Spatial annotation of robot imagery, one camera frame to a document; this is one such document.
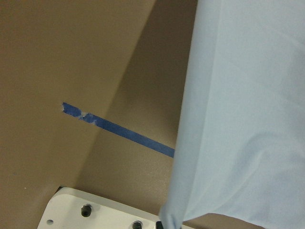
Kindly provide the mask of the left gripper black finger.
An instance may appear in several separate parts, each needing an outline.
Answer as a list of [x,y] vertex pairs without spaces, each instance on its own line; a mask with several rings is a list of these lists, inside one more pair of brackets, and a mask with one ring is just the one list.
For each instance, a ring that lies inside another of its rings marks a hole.
[[156,222],[156,229],[163,229],[163,224],[161,221]]

